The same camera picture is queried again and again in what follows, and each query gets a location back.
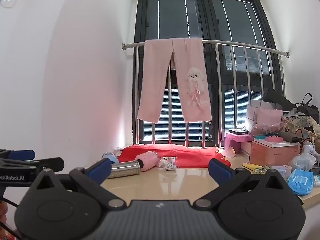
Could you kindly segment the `stainless steel bottle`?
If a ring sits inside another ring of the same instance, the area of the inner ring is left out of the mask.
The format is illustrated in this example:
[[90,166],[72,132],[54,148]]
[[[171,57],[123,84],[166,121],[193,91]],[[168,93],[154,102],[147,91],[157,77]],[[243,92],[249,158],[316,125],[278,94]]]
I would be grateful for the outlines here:
[[135,176],[140,173],[140,164],[138,161],[127,161],[112,164],[111,174],[108,179]]

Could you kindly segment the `small blue round cup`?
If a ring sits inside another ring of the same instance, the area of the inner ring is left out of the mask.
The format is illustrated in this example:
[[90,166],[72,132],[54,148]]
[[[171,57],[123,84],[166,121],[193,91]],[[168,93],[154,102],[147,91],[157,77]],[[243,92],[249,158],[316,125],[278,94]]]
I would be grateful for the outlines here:
[[102,155],[102,159],[109,159],[111,163],[117,164],[119,163],[118,158],[111,152],[106,152]]

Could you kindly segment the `pink insulated cup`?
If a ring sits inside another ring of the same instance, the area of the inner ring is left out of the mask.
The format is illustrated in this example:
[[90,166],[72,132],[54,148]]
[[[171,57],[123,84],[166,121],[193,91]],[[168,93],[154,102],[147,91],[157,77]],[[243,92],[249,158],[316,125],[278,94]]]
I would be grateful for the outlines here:
[[145,172],[157,165],[158,155],[154,151],[148,151],[137,155],[135,161],[139,163],[140,170]]

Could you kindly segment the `yellow tube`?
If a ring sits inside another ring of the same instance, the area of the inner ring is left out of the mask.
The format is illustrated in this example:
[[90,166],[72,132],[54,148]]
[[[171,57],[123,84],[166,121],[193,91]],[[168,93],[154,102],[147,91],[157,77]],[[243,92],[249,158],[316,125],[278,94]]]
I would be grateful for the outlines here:
[[264,168],[263,166],[255,165],[255,164],[251,164],[251,163],[246,163],[246,162],[242,163],[242,167],[251,171],[251,172],[254,172],[258,168]]

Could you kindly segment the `pink cap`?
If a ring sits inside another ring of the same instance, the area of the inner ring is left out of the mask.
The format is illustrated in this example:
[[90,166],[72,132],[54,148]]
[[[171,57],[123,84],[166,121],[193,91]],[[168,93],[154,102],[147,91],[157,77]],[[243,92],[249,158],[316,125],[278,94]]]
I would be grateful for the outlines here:
[[226,158],[233,158],[236,156],[236,152],[233,147],[225,147],[222,151],[221,154],[226,157]]

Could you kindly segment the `green round tin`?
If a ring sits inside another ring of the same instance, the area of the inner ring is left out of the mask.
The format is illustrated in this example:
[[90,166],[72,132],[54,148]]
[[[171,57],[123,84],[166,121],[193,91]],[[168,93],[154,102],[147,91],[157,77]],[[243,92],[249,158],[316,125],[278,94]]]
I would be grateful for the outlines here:
[[254,174],[260,174],[260,175],[264,175],[266,172],[267,172],[267,169],[264,167],[255,168],[253,171]]

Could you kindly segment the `pink small stool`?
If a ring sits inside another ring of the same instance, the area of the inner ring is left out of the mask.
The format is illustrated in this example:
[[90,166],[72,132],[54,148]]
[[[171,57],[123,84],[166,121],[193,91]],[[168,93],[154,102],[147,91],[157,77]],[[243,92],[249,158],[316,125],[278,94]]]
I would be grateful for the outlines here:
[[253,137],[249,134],[225,133],[224,148],[232,147],[236,153],[240,151],[242,142],[251,142]]

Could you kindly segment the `red flag cloth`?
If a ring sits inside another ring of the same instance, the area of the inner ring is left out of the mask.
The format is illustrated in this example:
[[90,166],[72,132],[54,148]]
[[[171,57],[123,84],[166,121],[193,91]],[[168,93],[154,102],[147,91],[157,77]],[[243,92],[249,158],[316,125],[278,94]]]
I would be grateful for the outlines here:
[[148,151],[156,152],[159,158],[177,157],[179,168],[207,168],[211,159],[231,167],[231,163],[215,147],[198,148],[175,144],[131,145],[122,150],[118,160],[133,161],[137,155]]

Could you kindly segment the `black flat device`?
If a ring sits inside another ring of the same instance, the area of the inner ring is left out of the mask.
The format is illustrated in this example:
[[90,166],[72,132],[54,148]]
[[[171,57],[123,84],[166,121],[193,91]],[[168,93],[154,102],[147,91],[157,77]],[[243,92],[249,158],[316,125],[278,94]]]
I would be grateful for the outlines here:
[[243,129],[243,128],[229,129],[228,132],[233,133],[233,134],[237,134],[237,135],[248,134],[248,130]]

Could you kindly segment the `pink storage box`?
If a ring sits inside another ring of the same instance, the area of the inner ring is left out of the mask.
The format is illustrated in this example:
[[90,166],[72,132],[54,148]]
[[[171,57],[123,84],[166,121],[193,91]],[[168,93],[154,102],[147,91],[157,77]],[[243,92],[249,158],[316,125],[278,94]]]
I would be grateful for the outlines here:
[[299,143],[286,147],[270,147],[253,141],[251,143],[249,163],[269,167],[282,166],[287,165],[299,153]]

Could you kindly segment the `clear bag of small bottles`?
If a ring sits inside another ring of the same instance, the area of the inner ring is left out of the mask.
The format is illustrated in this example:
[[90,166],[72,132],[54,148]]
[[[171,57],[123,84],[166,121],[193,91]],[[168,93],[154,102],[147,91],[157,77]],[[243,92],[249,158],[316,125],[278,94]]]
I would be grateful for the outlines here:
[[162,171],[173,171],[178,168],[177,157],[162,157],[158,159],[157,167]]

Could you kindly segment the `white stacked boxes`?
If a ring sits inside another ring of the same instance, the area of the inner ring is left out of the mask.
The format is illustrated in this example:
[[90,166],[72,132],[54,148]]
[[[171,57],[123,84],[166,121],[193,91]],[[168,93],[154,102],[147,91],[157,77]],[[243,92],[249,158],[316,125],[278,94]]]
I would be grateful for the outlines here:
[[275,104],[261,100],[251,100],[247,106],[245,128],[249,129],[257,123],[258,109],[275,109]]

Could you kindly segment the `pink paper bag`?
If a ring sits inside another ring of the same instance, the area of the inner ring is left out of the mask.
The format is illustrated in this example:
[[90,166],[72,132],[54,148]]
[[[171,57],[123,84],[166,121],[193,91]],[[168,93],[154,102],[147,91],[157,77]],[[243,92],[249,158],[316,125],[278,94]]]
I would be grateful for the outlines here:
[[257,113],[257,125],[272,126],[281,122],[283,111],[279,109],[259,108]]

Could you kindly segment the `blue tissue pack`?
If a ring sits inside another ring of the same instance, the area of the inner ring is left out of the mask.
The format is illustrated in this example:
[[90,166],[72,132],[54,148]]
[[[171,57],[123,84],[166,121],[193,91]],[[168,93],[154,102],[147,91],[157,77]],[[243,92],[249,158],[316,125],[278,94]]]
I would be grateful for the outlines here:
[[295,169],[287,179],[289,188],[298,196],[310,194],[313,190],[313,173]]

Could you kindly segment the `black handbag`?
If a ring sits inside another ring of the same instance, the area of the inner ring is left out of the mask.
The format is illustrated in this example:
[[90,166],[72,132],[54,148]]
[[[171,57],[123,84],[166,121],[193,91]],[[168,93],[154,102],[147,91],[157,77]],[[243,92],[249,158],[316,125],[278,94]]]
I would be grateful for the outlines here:
[[[310,96],[310,99],[306,103],[304,103],[304,99],[307,96]],[[297,107],[298,112],[304,113],[305,115],[312,117],[319,124],[319,109],[318,109],[318,107],[315,105],[312,105],[312,106],[309,105],[309,103],[312,101],[312,99],[313,99],[312,94],[306,93],[304,95],[302,102],[296,103],[295,106]]]

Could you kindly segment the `black framed window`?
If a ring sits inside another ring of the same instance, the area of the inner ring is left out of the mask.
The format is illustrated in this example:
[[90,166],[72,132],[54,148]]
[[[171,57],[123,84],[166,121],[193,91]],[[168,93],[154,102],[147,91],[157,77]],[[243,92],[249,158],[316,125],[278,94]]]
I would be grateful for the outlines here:
[[[159,120],[137,118],[146,73],[146,40],[201,38],[212,119],[183,120],[181,77],[172,60],[156,69]],[[271,89],[283,92],[281,54],[259,0],[138,0],[133,58],[133,140],[221,146],[245,120],[246,107]]]

